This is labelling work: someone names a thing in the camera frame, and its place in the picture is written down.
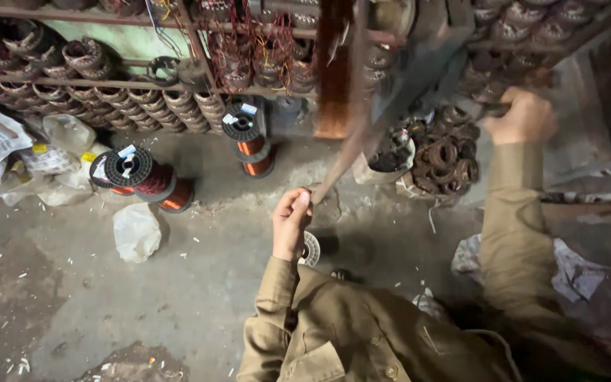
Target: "red wire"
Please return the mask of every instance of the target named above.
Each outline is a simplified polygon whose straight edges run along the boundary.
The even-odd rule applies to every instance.
[[[152,163],[152,170],[145,180],[141,181],[134,189],[146,195],[156,195],[162,193],[171,184],[174,175],[174,169],[171,166],[162,166],[161,164]]]

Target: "sleeve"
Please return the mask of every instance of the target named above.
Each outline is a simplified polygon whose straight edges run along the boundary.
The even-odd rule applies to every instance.
[[[539,200],[542,172],[541,144],[494,147],[480,254],[485,299],[503,313],[498,330],[527,374],[611,380],[611,357],[563,316],[556,300],[553,239]]]
[[[296,264],[271,256],[256,296],[258,314],[244,324],[244,357],[238,381],[277,381],[280,376],[291,336],[286,325],[296,284]]]

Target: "hand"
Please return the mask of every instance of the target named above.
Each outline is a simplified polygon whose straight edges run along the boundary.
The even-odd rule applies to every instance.
[[[303,231],[312,221],[310,190],[299,187],[288,191],[272,213],[272,256],[297,261],[303,253]]]
[[[483,119],[483,126],[495,145],[543,143],[558,129],[551,103],[532,92],[511,87],[501,97],[501,102],[511,104],[505,116]]]

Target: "red copper wire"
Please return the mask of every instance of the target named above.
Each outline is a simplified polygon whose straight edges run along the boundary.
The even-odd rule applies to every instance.
[[[249,142],[238,142],[237,146],[240,148],[240,152],[242,154],[253,155],[261,151],[263,148],[263,143],[265,143],[265,139],[263,138],[263,135],[259,135]]]
[[[134,191],[133,187],[112,187],[110,190],[118,195],[129,195]]]
[[[173,167],[162,166],[156,161],[152,161],[152,170],[145,180],[134,186],[134,189],[142,194],[155,195],[163,192],[171,184],[174,175]]]
[[[171,195],[166,200],[159,202],[159,205],[165,209],[182,209],[190,200],[190,193],[190,184],[182,179],[178,179]]]
[[[270,156],[256,163],[242,163],[242,167],[249,175],[260,175],[270,168]]]

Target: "jacket pocket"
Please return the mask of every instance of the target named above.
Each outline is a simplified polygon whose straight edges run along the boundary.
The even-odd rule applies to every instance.
[[[344,366],[329,341],[290,362],[278,381],[330,382],[344,376]]]

